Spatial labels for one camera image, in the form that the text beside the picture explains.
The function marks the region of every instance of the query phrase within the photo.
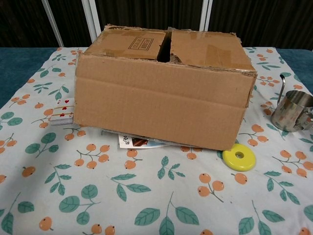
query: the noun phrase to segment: playing card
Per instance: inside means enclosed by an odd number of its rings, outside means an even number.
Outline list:
[[[50,118],[51,125],[64,125],[73,123],[74,98],[58,99]]]

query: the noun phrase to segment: background wall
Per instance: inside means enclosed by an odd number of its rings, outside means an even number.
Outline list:
[[[88,47],[81,0],[48,0],[66,47]],[[106,24],[198,30],[202,0],[95,0]],[[244,47],[313,49],[312,0],[213,0],[209,31],[235,32]],[[40,0],[0,0],[0,47],[57,47]]]
[[[100,27],[106,24],[143,28],[199,30],[202,0],[96,0]]]
[[[244,47],[313,48],[312,0],[214,0],[209,31],[236,32]]]
[[[0,47],[57,47],[39,0],[0,0]]]

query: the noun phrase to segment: yellow ring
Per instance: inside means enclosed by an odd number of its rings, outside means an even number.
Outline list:
[[[223,151],[226,165],[237,171],[247,171],[255,166],[255,155],[247,146],[236,143],[230,151]]]

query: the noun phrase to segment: cardboard box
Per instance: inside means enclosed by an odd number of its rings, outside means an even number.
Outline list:
[[[146,37],[148,53],[132,47]],[[227,150],[256,76],[234,34],[111,26],[79,56],[74,121]]]

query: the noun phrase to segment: metal milk jug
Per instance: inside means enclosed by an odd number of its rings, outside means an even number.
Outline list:
[[[280,102],[286,83],[282,74],[280,77],[283,86],[271,122],[277,128],[288,132],[310,129],[313,126],[313,96],[301,91],[288,91]]]

